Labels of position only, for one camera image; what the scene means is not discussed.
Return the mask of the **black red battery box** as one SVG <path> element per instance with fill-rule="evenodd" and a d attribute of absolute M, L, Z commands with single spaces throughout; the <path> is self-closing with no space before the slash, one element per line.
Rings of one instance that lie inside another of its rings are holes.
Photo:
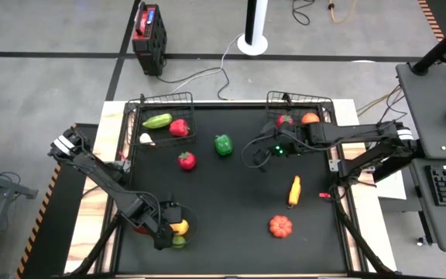
<path fill-rule="evenodd" d="M 139 3 L 132 32 L 132 50 L 147 76 L 163 73 L 167 34 L 156 4 Z"/>

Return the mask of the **red bell pepper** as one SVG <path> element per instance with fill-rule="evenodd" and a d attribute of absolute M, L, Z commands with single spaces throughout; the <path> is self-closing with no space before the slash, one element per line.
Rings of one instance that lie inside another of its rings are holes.
<path fill-rule="evenodd" d="M 170 123 L 169 131 L 172 136 L 185 137 L 190 133 L 190 128 L 185 119 L 177 119 Z"/>

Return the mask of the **black monitor pole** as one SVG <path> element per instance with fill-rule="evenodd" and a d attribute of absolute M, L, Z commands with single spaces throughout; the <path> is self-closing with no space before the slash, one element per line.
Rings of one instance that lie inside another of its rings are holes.
<path fill-rule="evenodd" d="M 425 75 L 430 66 L 446 54 L 446 37 L 426 53 L 417 63 L 410 64 L 414 74 Z"/>

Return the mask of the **green bell pepper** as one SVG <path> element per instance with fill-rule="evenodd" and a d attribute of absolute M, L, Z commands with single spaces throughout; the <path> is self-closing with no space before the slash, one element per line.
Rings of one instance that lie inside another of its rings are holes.
<path fill-rule="evenodd" d="M 230 136 L 223 134 L 214 139 L 214 148 L 218 155 L 227 156 L 233 151 L 233 142 Z"/>

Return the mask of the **light green cucumber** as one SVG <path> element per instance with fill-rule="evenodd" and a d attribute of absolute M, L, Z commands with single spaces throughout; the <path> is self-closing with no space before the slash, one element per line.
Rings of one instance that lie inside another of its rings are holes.
<path fill-rule="evenodd" d="M 142 125 L 147 129 L 158 129 L 168 126 L 173 120 L 170 113 L 165 113 L 161 115 L 155 115 L 147 119 Z"/>

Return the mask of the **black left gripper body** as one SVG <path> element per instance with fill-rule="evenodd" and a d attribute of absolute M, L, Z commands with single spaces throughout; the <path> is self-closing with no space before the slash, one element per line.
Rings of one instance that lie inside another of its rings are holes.
<path fill-rule="evenodd" d="M 156 218 L 148 217 L 145 220 L 145 229 L 153 238 L 155 249 L 163 250 L 173 245 L 174 232 L 165 218 L 158 221 Z"/>

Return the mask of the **black table mat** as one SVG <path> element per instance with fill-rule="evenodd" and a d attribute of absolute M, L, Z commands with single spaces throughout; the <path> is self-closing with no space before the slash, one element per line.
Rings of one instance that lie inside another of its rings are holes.
<path fill-rule="evenodd" d="M 150 237 L 124 228 L 118 273 L 167 274 L 340 274 L 345 254 L 331 203 L 319 193 L 329 187 L 324 153 L 274 157 L 266 173 L 252 169 L 249 145 L 266 122 L 258 109 L 198 109 L 192 143 L 141 146 L 136 150 L 132 188 L 159 199 L 173 198 L 189 222 L 182 249 L 157 250 Z M 216 136 L 226 134 L 233 151 L 220 156 Z M 193 170 L 177 162 L 183 152 L 197 159 Z M 301 179 L 298 204 L 288 208 L 294 177 Z M 286 238 L 269 231 L 269 221 L 285 215 L 293 223 Z"/>

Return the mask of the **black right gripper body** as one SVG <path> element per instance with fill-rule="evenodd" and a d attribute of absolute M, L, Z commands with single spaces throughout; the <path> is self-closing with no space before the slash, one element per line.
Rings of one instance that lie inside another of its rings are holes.
<path fill-rule="evenodd" d="M 288 122 L 279 126 L 268 122 L 263 127 L 263 135 L 263 146 L 272 156 L 288 157 L 307 152 L 300 130 Z"/>

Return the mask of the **black diagonal strut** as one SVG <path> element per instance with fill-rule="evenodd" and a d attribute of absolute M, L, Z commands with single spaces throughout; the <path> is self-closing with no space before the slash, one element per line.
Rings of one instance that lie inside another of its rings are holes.
<path fill-rule="evenodd" d="M 76 277 L 86 275 L 91 269 L 93 263 L 99 258 L 101 252 L 105 249 L 106 243 L 108 242 L 112 233 L 120 224 L 121 214 L 117 212 L 110 223 L 107 225 L 105 231 L 101 234 L 100 238 L 90 251 L 90 253 L 84 258 L 79 267 L 68 274 L 69 277 Z"/>
<path fill-rule="evenodd" d="M 364 256 L 371 263 L 377 274 L 394 274 L 393 270 L 390 270 L 383 262 L 375 255 L 373 250 L 369 247 L 368 243 L 363 239 L 361 233 L 355 228 L 354 224 L 346 214 L 341 204 L 341 197 L 337 192 L 333 192 L 332 198 L 336 206 L 336 210 L 339 214 L 339 219 L 342 225 L 350 232 L 357 247 L 360 248 Z"/>

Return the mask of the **white paper sheet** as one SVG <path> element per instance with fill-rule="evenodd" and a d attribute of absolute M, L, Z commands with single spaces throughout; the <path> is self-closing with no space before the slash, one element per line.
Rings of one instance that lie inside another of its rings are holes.
<path fill-rule="evenodd" d="M 402 171 L 376 182 L 376 191 L 379 198 L 392 198 L 406 200 L 406 191 L 403 183 Z"/>

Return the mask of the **black table frame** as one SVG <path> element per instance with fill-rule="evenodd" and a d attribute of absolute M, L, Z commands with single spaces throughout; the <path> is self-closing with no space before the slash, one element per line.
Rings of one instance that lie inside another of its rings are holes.
<path fill-rule="evenodd" d="M 262 109 L 266 102 L 264 100 L 243 100 L 243 101 L 196 101 L 194 106 L 197 109 Z M 94 154 L 102 160 L 114 160 L 118 150 L 128 152 L 130 145 L 123 138 L 126 131 L 123 125 L 124 101 L 107 101 L 103 104 L 101 118 L 96 132 Z M 358 125 L 359 118 L 355 112 L 355 104 L 351 99 L 335 99 L 331 103 L 334 111 L 329 119 L 336 121 L 340 126 Z M 122 229 L 117 229 L 108 239 L 102 258 L 97 261 L 94 270 L 118 272 L 119 255 L 121 253 Z M 352 235 L 347 229 L 341 230 L 341 245 L 345 252 L 347 267 L 355 271 L 368 270 L 369 265 L 362 251 L 356 246 Z"/>

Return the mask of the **yellow lemon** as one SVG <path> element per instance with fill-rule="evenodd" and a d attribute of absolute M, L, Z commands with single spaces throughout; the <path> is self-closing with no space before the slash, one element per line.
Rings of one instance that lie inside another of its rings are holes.
<path fill-rule="evenodd" d="M 170 227 L 176 236 L 183 236 L 189 230 L 190 225 L 186 219 L 183 219 L 181 222 L 170 224 Z"/>

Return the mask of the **orange pumpkin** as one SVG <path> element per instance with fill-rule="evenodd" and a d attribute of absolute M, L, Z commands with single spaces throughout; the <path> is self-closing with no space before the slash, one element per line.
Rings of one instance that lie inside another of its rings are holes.
<path fill-rule="evenodd" d="M 275 215 L 269 221 L 269 231 L 276 238 L 286 238 L 293 231 L 293 223 L 285 215 Z"/>

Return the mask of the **orange fruit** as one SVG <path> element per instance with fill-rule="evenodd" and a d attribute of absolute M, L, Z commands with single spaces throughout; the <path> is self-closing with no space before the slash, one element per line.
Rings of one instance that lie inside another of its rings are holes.
<path fill-rule="evenodd" d="M 301 119 L 301 123 L 304 125 L 310 124 L 310 123 L 316 123 L 316 122 L 320 122 L 320 121 L 321 120 L 320 120 L 319 116 L 313 112 L 305 113 Z"/>

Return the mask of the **grey desk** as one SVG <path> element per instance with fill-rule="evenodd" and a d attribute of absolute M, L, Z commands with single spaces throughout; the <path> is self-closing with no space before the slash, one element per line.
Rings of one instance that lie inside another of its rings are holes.
<path fill-rule="evenodd" d="M 433 241 L 446 252 L 446 206 L 435 203 L 428 173 L 430 167 L 446 166 L 446 65 L 434 65 L 417 75 L 409 64 L 399 64 L 396 76 L 424 151 L 423 158 L 412 160 L 410 172 Z"/>

